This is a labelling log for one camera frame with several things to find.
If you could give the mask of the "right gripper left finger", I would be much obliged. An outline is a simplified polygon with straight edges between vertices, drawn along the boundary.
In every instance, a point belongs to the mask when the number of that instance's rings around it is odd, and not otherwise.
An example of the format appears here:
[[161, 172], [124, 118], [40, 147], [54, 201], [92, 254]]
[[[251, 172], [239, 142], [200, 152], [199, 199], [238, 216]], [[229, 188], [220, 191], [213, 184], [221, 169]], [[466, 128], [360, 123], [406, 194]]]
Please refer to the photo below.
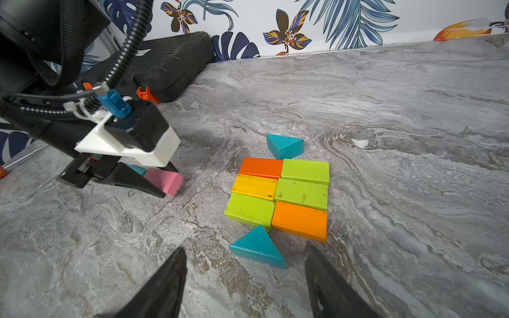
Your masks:
[[116, 313], [95, 317], [178, 317], [186, 284], [186, 252], [178, 247], [137, 294]]

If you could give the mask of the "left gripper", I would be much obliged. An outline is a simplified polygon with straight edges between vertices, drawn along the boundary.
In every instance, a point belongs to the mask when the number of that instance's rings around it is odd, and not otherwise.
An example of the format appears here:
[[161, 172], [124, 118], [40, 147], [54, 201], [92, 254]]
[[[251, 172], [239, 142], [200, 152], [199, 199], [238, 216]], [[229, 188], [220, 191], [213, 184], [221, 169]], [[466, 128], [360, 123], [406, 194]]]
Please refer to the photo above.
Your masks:
[[75, 188], [84, 188], [95, 178], [100, 184], [137, 189], [159, 198], [167, 196], [144, 175], [127, 164], [118, 163], [119, 160], [118, 156], [81, 153], [58, 175], [57, 180]]

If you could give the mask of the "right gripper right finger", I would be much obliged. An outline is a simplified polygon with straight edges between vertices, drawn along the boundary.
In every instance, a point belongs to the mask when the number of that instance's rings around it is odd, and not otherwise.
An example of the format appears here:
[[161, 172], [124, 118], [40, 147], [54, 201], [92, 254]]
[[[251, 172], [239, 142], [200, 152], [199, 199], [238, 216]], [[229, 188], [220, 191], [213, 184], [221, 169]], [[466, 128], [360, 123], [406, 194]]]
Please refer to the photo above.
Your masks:
[[314, 317], [379, 317], [320, 251], [306, 244], [305, 261]]

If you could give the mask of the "pink block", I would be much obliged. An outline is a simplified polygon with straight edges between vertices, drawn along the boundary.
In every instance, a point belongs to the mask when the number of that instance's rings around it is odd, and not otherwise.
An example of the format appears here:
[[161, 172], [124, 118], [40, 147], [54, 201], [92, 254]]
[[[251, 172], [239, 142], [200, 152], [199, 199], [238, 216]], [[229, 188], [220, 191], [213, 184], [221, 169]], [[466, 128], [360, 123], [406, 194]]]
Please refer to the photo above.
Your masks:
[[155, 168], [149, 169], [144, 177], [170, 197], [176, 196], [184, 181], [184, 177], [178, 172]]

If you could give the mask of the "orange block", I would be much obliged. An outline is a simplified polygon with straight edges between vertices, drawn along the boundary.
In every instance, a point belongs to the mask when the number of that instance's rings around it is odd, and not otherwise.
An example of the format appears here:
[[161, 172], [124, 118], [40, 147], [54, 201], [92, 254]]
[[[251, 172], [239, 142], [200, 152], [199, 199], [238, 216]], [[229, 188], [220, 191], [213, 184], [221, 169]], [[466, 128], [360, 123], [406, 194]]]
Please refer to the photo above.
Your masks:
[[246, 157], [243, 159], [239, 173], [278, 180], [281, 178], [282, 166], [282, 160]]
[[326, 211], [278, 201], [271, 225], [273, 229], [285, 233], [326, 242], [327, 217]]

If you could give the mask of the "small teal block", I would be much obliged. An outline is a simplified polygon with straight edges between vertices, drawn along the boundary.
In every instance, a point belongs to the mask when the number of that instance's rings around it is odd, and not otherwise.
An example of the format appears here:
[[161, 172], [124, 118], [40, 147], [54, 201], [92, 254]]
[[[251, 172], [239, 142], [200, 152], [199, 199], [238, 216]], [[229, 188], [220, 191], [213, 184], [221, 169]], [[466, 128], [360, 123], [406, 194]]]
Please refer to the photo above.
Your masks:
[[259, 225], [232, 243], [229, 249], [236, 256], [276, 268], [286, 268], [282, 255], [262, 225]]

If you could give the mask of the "lime green block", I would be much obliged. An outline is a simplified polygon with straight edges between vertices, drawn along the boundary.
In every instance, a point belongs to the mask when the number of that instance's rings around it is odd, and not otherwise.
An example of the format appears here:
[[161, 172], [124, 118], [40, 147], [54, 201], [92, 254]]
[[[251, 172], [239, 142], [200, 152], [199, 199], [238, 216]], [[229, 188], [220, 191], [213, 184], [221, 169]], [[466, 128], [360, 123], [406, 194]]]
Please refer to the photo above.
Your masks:
[[327, 211], [328, 186], [281, 178], [277, 183], [274, 200]]
[[224, 214], [230, 220], [254, 227], [262, 225], [270, 231], [275, 207], [274, 201], [233, 193]]

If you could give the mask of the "yellow block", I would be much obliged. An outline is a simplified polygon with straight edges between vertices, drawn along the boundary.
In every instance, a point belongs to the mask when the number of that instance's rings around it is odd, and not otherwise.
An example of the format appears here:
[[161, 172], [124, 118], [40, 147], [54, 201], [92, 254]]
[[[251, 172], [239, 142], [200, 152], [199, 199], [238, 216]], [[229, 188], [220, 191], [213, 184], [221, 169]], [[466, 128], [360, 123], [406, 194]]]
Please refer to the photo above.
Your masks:
[[278, 180], [238, 174], [232, 187], [233, 193], [274, 201]]

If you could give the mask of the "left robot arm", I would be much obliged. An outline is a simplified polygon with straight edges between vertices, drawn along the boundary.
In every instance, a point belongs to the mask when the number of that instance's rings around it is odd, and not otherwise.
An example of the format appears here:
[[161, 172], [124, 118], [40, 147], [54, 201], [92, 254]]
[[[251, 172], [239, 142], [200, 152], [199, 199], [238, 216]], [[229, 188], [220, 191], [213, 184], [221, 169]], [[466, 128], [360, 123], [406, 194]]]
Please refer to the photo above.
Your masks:
[[121, 95], [121, 82], [151, 22], [152, 1], [139, 1], [118, 59], [90, 90], [74, 87], [86, 47], [108, 17], [92, 1], [1, 2], [1, 116], [72, 157], [58, 180], [75, 188], [90, 181], [164, 192], [121, 159], [171, 167], [164, 143], [178, 138], [150, 101]]

